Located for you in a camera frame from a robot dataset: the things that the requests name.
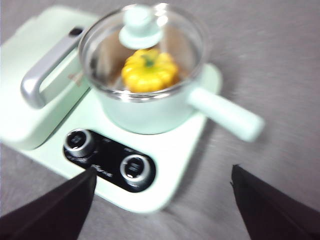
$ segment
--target glass lid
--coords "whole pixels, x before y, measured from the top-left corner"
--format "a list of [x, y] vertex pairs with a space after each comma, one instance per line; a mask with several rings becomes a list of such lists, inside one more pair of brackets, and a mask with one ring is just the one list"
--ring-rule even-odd
[[192, 81], [206, 61], [203, 26], [160, 3], [133, 4], [95, 23], [79, 44], [84, 73], [98, 89], [123, 98], [172, 93]]

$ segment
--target yellow pepper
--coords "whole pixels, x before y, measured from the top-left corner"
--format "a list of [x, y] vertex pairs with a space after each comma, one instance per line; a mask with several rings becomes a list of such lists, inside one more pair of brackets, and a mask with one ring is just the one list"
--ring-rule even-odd
[[154, 92], [178, 82], [178, 67], [169, 53], [140, 49], [125, 61], [121, 71], [124, 85], [133, 93]]

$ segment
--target gray handle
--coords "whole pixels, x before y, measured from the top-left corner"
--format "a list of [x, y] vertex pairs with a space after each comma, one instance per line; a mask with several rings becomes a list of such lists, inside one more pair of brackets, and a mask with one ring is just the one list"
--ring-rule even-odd
[[40, 94], [40, 85], [56, 66], [77, 46], [84, 29], [73, 28], [51, 48], [23, 77], [20, 91], [25, 101], [34, 109], [41, 109], [46, 105]]

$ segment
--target gray carpet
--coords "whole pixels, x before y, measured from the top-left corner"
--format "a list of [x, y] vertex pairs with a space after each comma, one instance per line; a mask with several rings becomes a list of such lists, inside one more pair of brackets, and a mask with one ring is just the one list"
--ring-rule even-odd
[[[167, 208], [152, 215], [137, 215], [95, 196], [79, 239], [247, 240], [249, 235], [230, 185], [233, 164], [242, 164], [320, 211], [320, 1], [168, 2], [193, 12], [208, 25], [210, 62], [224, 76], [222, 94], [261, 115], [266, 121], [265, 131], [257, 142], [246, 143], [208, 121]], [[10, 38], [28, 18], [54, 4], [104, 15], [129, 3], [2, 0], [1, 41]], [[1, 146], [1, 214], [64, 181]]]

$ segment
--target mint green pot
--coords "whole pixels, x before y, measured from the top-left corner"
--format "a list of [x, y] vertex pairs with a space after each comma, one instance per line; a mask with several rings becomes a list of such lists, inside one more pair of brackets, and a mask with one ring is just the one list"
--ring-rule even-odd
[[[138, 24], [139, 31], [136, 25], [130, 26], [130, 32], [126, 12], [137, 6], [142, 13], [146, 10], [148, 21]], [[122, 85], [120, 74], [126, 59], [135, 52], [135, 46], [143, 45], [141, 41], [159, 36], [154, 48], [173, 57], [182, 80], [156, 92], [129, 92]], [[248, 142], [254, 141], [264, 127], [261, 117], [213, 93], [219, 92], [221, 74], [215, 66], [206, 64], [209, 50], [204, 26], [181, 9], [164, 3], [153, 7], [126, 6], [96, 22], [83, 36], [78, 49], [84, 73], [104, 112], [127, 131], [164, 133], [181, 125], [194, 111], [201, 111]]]

